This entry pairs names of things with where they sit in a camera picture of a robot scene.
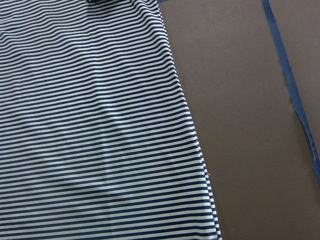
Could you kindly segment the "striped polo shirt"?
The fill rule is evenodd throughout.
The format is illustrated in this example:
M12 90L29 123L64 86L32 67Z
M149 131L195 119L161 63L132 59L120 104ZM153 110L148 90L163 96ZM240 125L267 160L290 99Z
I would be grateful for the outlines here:
M1 1L0 237L221 239L156 0Z

